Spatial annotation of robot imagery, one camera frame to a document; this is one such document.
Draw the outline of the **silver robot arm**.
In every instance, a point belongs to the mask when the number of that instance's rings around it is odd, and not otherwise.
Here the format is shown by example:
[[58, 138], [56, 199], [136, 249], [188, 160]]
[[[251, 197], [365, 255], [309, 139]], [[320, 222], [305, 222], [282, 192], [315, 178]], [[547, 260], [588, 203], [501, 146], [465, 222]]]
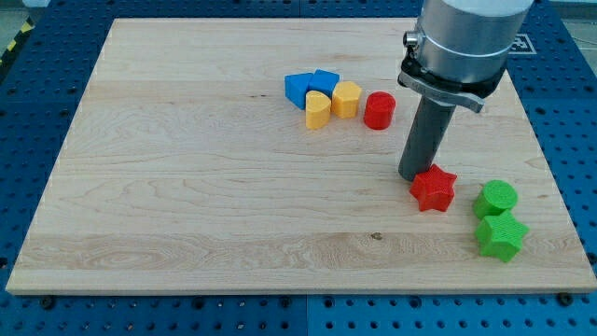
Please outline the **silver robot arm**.
[[533, 0], [424, 0], [403, 44], [428, 73], [477, 83], [503, 68]]

